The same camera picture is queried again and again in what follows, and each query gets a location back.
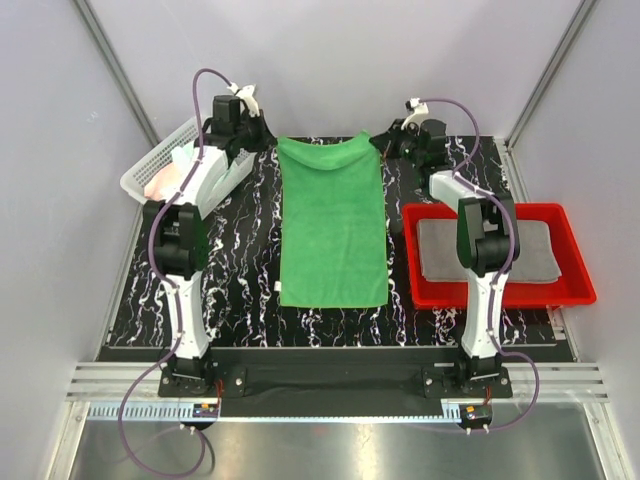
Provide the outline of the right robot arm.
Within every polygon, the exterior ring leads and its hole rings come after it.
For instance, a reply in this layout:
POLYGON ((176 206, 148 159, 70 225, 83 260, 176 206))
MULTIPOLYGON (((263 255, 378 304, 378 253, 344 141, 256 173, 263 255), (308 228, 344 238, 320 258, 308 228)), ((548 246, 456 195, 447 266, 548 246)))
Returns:
POLYGON ((385 157, 410 162, 428 194, 457 216, 456 254, 468 294, 466 324, 450 378, 460 393, 472 397, 499 380, 502 298, 519 255, 519 234, 511 197, 491 193, 453 171, 446 160, 445 136, 441 121, 395 119, 371 143, 385 157))

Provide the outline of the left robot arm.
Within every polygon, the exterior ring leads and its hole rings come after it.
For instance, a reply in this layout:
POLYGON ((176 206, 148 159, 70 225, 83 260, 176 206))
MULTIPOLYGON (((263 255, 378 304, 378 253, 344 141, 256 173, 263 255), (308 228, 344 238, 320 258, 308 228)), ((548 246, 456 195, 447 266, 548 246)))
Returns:
POLYGON ((274 137, 250 93, 216 96, 211 116, 197 119, 196 127, 195 139, 174 148, 152 177, 143 214, 151 223, 149 263, 167 294, 172 330, 171 354, 160 364, 163 380, 181 381, 203 396, 216 382, 201 299, 209 257, 204 220, 251 173, 274 137))

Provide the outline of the grey towel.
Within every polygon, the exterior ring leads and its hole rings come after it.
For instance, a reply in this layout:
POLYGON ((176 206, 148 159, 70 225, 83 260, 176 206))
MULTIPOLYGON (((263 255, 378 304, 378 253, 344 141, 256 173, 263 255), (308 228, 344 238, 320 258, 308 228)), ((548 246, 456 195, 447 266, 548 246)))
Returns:
MULTIPOLYGON (((509 283, 551 284, 562 275, 554 256, 549 227, 542 221, 519 220, 520 254, 509 283)), ((422 219, 417 223, 420 271, 430 282, 466 283, 456 252, 454 219, 422 219)))

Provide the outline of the green towel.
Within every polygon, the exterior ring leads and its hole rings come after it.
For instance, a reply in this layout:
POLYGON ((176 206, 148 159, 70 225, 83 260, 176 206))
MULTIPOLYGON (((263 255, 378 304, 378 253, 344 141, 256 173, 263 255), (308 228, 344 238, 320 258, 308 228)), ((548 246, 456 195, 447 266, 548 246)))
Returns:
POLYGON ((379 151, 366 132, 320 145, 281 137, 280 304, 364 309, 388 298, 379 151))

